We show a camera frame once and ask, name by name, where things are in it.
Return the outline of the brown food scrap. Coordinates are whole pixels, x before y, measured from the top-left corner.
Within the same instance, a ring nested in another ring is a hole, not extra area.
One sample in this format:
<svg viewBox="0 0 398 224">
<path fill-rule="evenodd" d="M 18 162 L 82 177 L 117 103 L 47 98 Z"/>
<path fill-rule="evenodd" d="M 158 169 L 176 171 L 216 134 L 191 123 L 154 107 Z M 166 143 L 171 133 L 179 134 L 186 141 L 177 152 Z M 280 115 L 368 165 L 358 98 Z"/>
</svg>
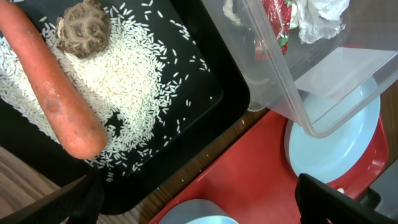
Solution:
<svg viewBox="0 0 398 224">
<path fill-rule="evenodd" d="M 83 59 L 109 43 L 110 17 L 98 0 L 84 0 L 65 9 L 56 21 L 57 48 Z"/>
</svg>

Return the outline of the white tissue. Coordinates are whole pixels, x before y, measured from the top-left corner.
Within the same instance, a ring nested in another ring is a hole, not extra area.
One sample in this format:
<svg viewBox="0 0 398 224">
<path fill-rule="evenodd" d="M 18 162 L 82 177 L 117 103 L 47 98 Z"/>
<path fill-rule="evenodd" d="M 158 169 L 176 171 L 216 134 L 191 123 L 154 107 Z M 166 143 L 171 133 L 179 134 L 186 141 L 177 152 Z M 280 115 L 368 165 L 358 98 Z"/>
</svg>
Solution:
<svg viewBox="0 0 398 224">
<path fill-rule="evenodd" d="M 290 29 L 299 29 L 301 43 L 331 39 L 345 29 L 341 15 L 349 0 L 294 0 Z"/>
</svg>

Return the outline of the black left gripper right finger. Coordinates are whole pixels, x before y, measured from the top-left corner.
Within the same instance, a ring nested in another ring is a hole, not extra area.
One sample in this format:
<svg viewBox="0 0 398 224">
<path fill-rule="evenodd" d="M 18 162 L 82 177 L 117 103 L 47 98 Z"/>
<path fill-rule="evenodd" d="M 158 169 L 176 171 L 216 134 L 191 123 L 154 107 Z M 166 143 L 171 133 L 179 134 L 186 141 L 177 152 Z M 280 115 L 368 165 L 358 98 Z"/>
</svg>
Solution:
<svg viewBox="0 0 398 224">
<path fill-rule="evenodd" d="M 397 224 L 308 174 L 299 175 L 295 200 L 302 224 Z"/>
</svg>

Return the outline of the orange carrot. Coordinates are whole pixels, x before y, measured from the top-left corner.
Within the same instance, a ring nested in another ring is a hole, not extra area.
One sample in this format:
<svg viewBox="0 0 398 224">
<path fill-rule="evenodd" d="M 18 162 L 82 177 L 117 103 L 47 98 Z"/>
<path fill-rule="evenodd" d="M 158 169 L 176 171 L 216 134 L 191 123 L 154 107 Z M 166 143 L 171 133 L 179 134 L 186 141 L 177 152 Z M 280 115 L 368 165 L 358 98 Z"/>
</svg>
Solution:
<svg viewBox="0 0 398 224">
<path fill-rule="evenodd" d="M 1 32 L 19 58 L 64 150 L 77 159 L 96 157 L 107 144 L 104 126 L 65 76 L 27 15 L 10 1 L 1 1 Z"/>
</svg>

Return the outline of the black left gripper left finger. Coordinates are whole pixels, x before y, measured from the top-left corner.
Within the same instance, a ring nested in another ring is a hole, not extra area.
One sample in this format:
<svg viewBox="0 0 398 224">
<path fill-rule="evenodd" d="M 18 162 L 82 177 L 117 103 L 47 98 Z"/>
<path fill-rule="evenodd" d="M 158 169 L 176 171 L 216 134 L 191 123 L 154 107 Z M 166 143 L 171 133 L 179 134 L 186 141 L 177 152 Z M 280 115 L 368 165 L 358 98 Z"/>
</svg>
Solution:
<svg viewBox="0 0 398 224">
<path fill-rule="evenodd" d="M 104 201 L 100 171 L 92 168 L 82 178 L 4 217 L 12 223 L 96 223 Z"/>
</svg>

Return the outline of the large light blue plate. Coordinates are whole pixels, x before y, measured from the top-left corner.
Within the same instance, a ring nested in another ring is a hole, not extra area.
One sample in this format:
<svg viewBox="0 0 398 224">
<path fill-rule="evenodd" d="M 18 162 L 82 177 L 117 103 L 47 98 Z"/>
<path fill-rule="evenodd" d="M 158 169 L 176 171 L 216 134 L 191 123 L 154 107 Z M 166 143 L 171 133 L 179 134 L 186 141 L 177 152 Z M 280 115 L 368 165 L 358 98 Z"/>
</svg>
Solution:
<svg viewBox="0 0 398 224">
<path fill-rule="evenodd" d="M 320 139 L 308 135 L 298 123 L 288 121 L 284 150 L 295 175 L 306 173 L 327 184 L 348 172 L 369 146 L 380 108 L 380 97 L 376 97 L 336 131 Z"/>
</svg>

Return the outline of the white rice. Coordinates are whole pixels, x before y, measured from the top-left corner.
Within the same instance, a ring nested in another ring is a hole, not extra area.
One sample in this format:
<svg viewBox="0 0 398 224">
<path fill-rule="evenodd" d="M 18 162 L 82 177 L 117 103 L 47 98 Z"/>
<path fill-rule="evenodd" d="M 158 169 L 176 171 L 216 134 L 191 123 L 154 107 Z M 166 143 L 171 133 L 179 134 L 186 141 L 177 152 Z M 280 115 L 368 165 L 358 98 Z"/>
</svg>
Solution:
<svg viewBox="0 0 398 224">
<path fill-rule="evenodd" d="M 20 7 L 18 4 L 24 1 L 10 2 Z M 177 96 L 177 88 L 182 83 L 181 78 L 179 83 L 172 78 L 174 84 L 161 81 L 163 68 L 169 59 L 166 56 L 167 47 L 154 37 L 148 24 L 133 20 L 136 16 L 130 15 L 132 9 L 125 8 L 125 5 L 125 2 L 119 8 L 102 5 L 111 22 L 109 43 L 104 50 L 83 59 L 57 48 L 57 18 L 51 22 L 44 16 L 39 19 L 44 28 L 35 27 L 65 76 L 104 126 L 106 147 L 92 159 L 78 160 L 100 171 L 105 167 L 107 182 L 114 181 L 110 170 L 121 164 L 128 167 L 127 154 L 131 151 L 136 152 L 141 160 L 154 155 L 147 143 L 154 137 L 157 121 L 165 126 L 165 120 L 159 114 L 166 114 L 170 109 L 171 99 Z M 192 40 L 196 45 L 185 25 L 172 19 L 170 22 L 179 27 L 181 37 Z M 1 100 L 62 147 L 39 105 L 19 58 L 2 32 Z"/>
</svg>

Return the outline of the small light blue bowl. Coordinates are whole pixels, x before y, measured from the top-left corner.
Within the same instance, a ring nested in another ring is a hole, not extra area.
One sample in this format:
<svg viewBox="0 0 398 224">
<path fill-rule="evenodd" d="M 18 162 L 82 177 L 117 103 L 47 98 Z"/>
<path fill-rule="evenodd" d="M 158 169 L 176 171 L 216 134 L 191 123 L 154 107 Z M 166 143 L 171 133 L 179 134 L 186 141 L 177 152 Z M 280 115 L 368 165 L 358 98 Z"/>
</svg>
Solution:
<svg viewBox="0 0 398 224">
<path fill-rule="evenodd" d="M 160 220 L 160 224 L 238 224 L 217 204 L 193 199 L 176 205 Z"/>
</svg>

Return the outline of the red snack wrapper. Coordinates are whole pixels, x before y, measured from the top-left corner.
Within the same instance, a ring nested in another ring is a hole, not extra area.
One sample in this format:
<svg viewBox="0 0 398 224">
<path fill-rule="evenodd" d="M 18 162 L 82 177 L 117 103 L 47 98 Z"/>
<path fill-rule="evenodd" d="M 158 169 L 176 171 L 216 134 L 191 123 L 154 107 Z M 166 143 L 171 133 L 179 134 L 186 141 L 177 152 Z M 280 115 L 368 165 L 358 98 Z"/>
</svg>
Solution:
<svg viewBox="0 0 398 224">
<path fill-rule="evenodd" d="M 289 29 L 294 2 L 292 0 L 262 0 L 261 2 L 282 55 L 286 56 L 289 46 Z"/>
</svg>

